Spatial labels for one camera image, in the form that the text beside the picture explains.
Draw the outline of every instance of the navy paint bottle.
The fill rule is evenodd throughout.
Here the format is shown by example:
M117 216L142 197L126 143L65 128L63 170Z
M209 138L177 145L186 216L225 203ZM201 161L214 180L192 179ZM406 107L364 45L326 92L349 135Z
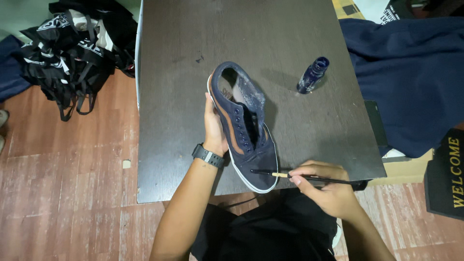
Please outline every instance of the navy paint bottle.
M304 74L301 76L300 82L296 85L296 89L301 94L306 94L314 89L316 84L324 76L327 67L329 66L329 59L325 57L317 58L311 64Z

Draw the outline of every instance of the watch strap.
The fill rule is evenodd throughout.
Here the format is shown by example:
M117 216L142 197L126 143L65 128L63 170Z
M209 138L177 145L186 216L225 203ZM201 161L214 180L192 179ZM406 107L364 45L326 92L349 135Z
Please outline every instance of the watch strap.
M211 164L217 168L222 168L222 166L224 165L224 158L219 157L211 151L205 150L202 144L197 144L197 146L193 150L192 156L194 158L200 158L206 163Z

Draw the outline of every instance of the brown leather stripe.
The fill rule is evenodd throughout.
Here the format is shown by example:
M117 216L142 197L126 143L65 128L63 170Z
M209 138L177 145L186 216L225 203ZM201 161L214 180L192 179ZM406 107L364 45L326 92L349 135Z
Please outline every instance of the brown leather stripe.
M235 149L235 151L237 153L244 154L243 150L238 147L237 140L235 139L235 132L234 132L233 126L232 126L232 120L230 119L229 114L221 107L221 105L219 105L216 97L214 96L214 92L213 92L213 90L211 88L211 80L213 78L213 73L211 74L211 77L209 78L209 81L208 81L209 92L213 96L214 103L216 104L216 107L221 111L222 115L224 115L224 117L227 120L227 125L229 125L229 133L231 135L232 147Z

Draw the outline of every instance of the welcome mat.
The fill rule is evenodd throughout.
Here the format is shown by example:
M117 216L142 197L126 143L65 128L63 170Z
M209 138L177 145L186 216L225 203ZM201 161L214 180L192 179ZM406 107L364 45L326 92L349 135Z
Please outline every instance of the welcome mat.
M464 220L464 130L451 129L425 172L427 211Z

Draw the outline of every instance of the green wall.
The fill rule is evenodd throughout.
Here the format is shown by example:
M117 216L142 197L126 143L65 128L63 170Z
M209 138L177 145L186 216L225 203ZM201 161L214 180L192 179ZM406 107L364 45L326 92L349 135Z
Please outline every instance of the green wall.
M128 9L138 21L141 0L116 0ZM48 11L48 3L58 0L0 0L0 40L12 34L23 42L29 40L19 31L39 26L53 15Z

